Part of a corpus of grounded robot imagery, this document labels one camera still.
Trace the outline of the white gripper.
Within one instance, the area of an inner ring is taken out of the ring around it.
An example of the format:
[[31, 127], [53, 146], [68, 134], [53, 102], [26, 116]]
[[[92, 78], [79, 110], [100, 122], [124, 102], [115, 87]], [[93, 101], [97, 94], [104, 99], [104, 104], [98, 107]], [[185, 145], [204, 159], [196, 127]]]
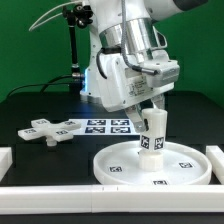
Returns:
[[174, 82], [158, 88], [147, 85], [142, 72], [145, 61], [165, 61], [169, 56], [165, 50], [154, 51], [152, 56], [146, 52], [127, 54], [129, 67], [123, 60], [119, 49], [101, 49], [97, 54], [97, 81], [101, 102], [108, 112], [127, 108], [127, 116], [136, 132], [144, 132], [146, 126], [141, 115], [139, 103], [151, 99], [154, 108], [165, 109], [163, 93], [174, 88]]

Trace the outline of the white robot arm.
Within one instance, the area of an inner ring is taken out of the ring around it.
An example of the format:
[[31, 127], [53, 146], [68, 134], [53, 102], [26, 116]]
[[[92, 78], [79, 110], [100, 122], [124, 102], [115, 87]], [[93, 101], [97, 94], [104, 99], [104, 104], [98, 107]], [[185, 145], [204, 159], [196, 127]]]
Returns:
[[164, 107], [174, 88], [178, 62], [169, 58], [167, 41], [154, 24], [199, 7], [208, 0], [83, 0], [93, 13], [91, 59], [81, 99], [109, 111], [123, 110], [138, 132], [146, 130], [140, 103]]

